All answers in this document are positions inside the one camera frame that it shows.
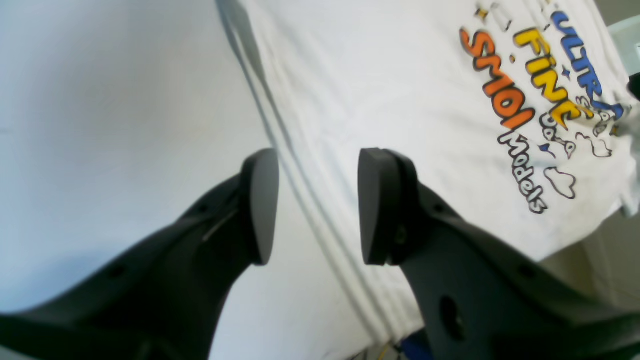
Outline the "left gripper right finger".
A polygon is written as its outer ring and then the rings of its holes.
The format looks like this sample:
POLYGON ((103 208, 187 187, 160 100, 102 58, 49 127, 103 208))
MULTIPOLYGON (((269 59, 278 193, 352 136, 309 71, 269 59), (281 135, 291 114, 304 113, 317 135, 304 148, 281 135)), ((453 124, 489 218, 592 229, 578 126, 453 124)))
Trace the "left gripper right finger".
POLYGON ((411 159, 363 148, 366 265, 406 278, 436 360, 637 360, 638 312, 595 301, 465 221, 421 184, 411 159))

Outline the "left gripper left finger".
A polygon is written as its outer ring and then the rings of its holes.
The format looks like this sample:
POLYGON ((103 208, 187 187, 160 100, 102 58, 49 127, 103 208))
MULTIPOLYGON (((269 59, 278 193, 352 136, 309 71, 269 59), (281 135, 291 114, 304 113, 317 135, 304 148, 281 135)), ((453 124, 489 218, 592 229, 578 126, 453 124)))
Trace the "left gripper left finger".
POLYGON ((35 360, 206 360, 227 297, 274 248, 279 159, 265 148, 181 217, 80 284, 1 315, 1 346, 35 360))

